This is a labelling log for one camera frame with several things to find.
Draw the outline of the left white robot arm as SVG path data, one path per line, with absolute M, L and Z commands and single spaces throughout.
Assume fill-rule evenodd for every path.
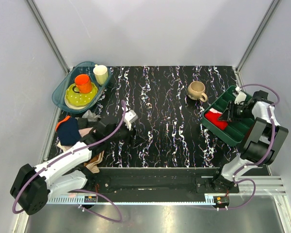
M 92 172 L 86 163 L 92 162 L 110 143 L 131 142 L 135 135 L 132 120 L 119 124 L 97 122 L 87 134 L 71 148 L 42 164 L 23 165 L 12 184 L 10 194 L 15 199 L 12 212 L 36 214 L 52 198 L 63 193 L 82 189 L 90 192 L 95 187 Z

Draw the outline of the red underwear white trim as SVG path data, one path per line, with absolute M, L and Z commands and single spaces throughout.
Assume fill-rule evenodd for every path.
M 221 115 L 222 112 L 219 112 L 214 108 L 210 108 L 210 110 L 206 112 L 205 118 L 220 130 L 224 130 L 228 126 L 228 122 L 219 120 Z

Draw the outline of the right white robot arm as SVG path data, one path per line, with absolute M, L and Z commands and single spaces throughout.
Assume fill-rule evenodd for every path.
M 246 100 L 240 87 L 236 87 L 235 94 L 235 100 L 228 103 L 218 120 L 232 123 L 254 118 L 254 123 L 239 144 L 239 155 L 211 179 L 210 186 L 218 193 L 237 185 L 239 177 L 248 170 L 271 164 L 289 133 L 276 120 L 275 103 L 268 100 L 267 92 L 256 91 L 250 100 Z

